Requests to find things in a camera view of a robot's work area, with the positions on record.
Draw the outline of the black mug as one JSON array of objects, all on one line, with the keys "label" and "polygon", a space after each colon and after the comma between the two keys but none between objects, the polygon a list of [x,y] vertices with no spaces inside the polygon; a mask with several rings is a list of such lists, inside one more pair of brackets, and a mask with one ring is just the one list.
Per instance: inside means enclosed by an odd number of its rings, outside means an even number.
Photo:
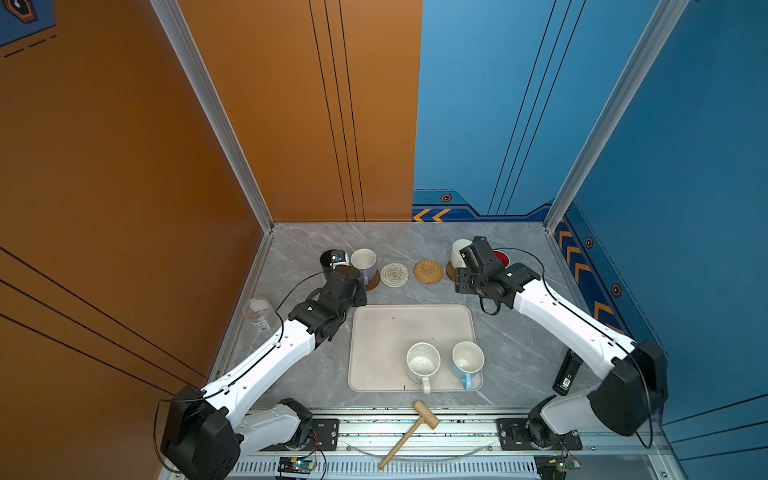
[{"label": "black mug", "polygon": [[328,279],[330,272],[334,269],[336,263],[336,251],[334,249],[324,251],[320,256],[320,264],[325,279]]}]

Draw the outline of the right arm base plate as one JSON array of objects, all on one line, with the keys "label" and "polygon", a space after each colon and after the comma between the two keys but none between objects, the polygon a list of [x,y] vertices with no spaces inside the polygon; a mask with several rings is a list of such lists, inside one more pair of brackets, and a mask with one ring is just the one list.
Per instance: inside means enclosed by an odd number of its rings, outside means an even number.
[{"label": "right arm base plate", "polygon": [[555,451],[565,448],[580,451],[583,444],[578,431],[565,435],[542,434],[531,430],[527,418],[500,418],[496,420],[497,436],[503,451],[540,450]]}]

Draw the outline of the purple mug white inside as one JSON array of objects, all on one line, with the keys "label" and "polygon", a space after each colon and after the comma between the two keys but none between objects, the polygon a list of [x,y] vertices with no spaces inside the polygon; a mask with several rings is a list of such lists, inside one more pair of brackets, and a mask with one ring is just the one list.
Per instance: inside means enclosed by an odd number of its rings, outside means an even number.
[{"label": "purple mug white inside", "polygon": [[355,250],[350,257],[350,261],[352,266],[360,272],[361,278],[362,273],[365,271],[373,273],[375,270],[378,270],[378,257],[373,250],[368,248]]}]

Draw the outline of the white speckled mug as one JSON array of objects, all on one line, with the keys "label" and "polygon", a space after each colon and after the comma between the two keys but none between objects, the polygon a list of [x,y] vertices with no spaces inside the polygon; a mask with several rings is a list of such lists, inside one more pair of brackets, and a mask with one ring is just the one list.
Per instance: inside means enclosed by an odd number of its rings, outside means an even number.
[{"label": "white speckled mug", "polygon": [[432,378],[437,374],[440,366],[440,353],[430,343],[415,343],[406,354],[408,376],[419,386],[425,395],[429,395],[432,392]]}]

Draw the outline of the rattan round coaster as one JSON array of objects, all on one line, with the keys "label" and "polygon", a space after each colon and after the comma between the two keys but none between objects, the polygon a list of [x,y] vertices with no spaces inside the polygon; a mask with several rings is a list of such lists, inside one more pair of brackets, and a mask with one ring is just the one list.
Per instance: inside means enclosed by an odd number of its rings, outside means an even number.
[{"label": "rattan round coaster", "polygon": [[420,283],[433,285],[443,279],[444,269],[437,261],[423,260],[414,266],[413,273]]}]

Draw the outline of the white mug red inside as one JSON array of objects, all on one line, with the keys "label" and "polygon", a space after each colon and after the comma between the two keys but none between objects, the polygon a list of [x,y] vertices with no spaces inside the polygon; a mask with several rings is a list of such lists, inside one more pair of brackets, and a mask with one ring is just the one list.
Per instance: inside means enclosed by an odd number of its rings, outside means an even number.
[{"label": "white mug red inside", "polygon": [[511,261],[509,256],[502,250],[495,250],[494,254],[500,260],[504,268],[507,268],[510,265]]}]

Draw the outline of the light blue mug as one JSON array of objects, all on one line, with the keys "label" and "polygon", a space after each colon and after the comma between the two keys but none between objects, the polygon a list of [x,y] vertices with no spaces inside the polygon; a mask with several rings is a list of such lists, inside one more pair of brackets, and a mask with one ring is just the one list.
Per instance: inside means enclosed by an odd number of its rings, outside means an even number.
[{"label": "light blue mug", "polygon": [[477,377],[485,365],[485,355],[474,342],[457,343],[451,354],[451,369],[466,391],[473,391],[480,385]]}]

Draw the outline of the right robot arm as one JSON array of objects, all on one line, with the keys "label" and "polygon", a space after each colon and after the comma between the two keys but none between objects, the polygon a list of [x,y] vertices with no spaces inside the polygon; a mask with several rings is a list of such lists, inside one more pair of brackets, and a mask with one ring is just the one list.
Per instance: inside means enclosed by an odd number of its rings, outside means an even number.
[{"label": "right robot arm", "polygon": [[554,395],[539,402],[527,416],[530,442],[540,449],[583,428],[604,426],[631,437],[669,394],[667,359],[652,339],[637,342],[597,321],[549,286],[543,269],[522,263],[504,265],[483,236],[460,249],[464,263],[457,269],[455,289],[474,294],[495,308],[508,307],[557,337],[600,379],[586,394]]}]

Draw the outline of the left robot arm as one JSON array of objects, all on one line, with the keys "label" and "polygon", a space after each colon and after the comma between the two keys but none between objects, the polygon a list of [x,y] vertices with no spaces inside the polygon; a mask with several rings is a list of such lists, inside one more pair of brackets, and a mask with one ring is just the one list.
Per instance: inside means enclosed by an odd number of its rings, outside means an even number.
[{"label": "left robot arm", "polygon": [[366,303],[359,270],[333,268],[325,285],[245,360],[203,388],[186,386],[169,399],[163,432],[151,435],[161,466],[187,479],[224,479],[244,455],[273,445],[303,446],[312,413],[301,403],[286,398],[260,413],[251,409],[294,364],[333,339],[351,308]]}]

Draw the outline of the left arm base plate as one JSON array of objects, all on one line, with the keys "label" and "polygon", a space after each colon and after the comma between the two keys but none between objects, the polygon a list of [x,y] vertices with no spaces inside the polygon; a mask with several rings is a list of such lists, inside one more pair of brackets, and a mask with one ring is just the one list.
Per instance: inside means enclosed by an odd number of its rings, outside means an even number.
[{"label": "left arm base plate", "polygon": [[318,442],[324,451],[335,451],[339,436],[338,418],[313,418],[302,421],[297,432],[287,443],[279,443],[265,448],[265,451],[310,451]]}]

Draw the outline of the dark wooden round coaster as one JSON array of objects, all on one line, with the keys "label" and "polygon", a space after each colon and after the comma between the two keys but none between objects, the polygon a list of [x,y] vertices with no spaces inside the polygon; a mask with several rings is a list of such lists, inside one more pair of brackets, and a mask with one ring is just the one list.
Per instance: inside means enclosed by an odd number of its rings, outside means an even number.
[{"label": "dark wooden round coaster", "polygon": [[446,264],[446,274],[450,281],[455,282],[456,281],[456,270],[453,266],[453,263],[449,261]]}]

